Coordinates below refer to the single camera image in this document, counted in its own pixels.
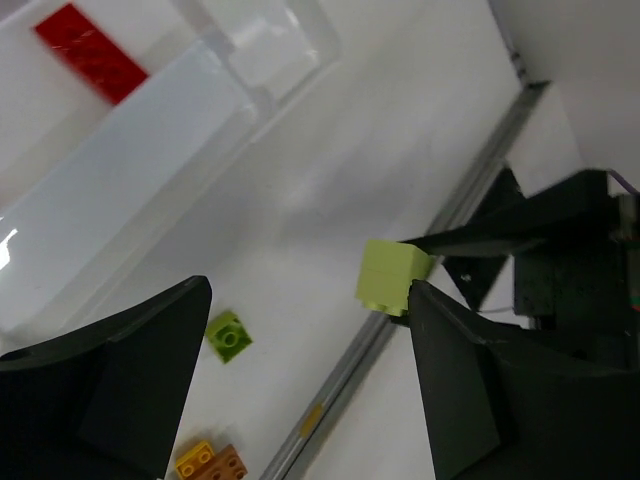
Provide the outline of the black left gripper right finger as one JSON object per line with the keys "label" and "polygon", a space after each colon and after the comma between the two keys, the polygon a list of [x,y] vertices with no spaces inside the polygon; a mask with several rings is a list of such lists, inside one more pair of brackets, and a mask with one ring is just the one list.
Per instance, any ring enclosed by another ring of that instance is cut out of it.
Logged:
{"label": "black left gripper right finger", "polygon": [[585,335],[490,321],[425,281],[408,323],[439,479],[635,479],[639,373]]}

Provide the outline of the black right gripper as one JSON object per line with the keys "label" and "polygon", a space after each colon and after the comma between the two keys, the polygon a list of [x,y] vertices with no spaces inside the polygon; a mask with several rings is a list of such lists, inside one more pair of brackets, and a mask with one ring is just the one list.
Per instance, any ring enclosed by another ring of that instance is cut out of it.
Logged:
{"label": "black right gripper", "polygon": [[514,307],[533,328],[573,336],[578,358],[639,366],[639,196],[585,169],[448,231],[409,239],[462,258],[515,255]]}

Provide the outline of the orange yellow lego cross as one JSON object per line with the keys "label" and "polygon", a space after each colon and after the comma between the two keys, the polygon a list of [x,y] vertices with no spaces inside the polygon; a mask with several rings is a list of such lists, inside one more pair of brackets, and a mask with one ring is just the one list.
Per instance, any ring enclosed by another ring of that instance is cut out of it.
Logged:
{"label": "orange yellow lego cross", "polygon": [[233,445],[215,453],[206,440],[180,456],[175,469],[182,480],[241,480],[248,474]]}

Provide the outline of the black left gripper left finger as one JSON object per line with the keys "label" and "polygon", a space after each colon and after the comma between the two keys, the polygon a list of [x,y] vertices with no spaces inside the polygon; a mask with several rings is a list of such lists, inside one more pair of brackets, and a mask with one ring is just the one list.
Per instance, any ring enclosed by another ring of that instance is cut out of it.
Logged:
{"label": "black left gripper left finger", "polygon": [[211,306],[193,276],[1,357],[4,479],[160,479]]}

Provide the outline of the dark green lego brick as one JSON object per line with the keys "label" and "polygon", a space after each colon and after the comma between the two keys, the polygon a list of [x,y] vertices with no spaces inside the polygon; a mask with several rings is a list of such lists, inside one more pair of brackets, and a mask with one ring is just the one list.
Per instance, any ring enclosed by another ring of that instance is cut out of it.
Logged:
{"label": "dark green lego brick", "polygon": [[232,310],[219,313],[209,322],[205,338],[223,364],[229,363],[253,343],[239,317]]}

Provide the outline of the pale green large lego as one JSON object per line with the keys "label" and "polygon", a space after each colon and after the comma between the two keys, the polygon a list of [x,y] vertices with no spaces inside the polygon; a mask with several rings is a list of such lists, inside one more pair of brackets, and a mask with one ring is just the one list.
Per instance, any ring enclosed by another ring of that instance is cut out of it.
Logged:
{"label": "pale green large lego", "polygon": [[414,245],[371,239],[364,248],[355,298],[373,311],[401,317],[414,280],[425,280],[433,258]]}

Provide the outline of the red lego with green top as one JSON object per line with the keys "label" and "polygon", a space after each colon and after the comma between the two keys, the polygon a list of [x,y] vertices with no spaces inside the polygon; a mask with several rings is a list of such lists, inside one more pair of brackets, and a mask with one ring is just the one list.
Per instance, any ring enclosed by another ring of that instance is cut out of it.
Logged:
{"label": "red lego with green top", "polygon": [[118,105],[149,74],[72,3],[32,30],[51,52],[111,105]]}

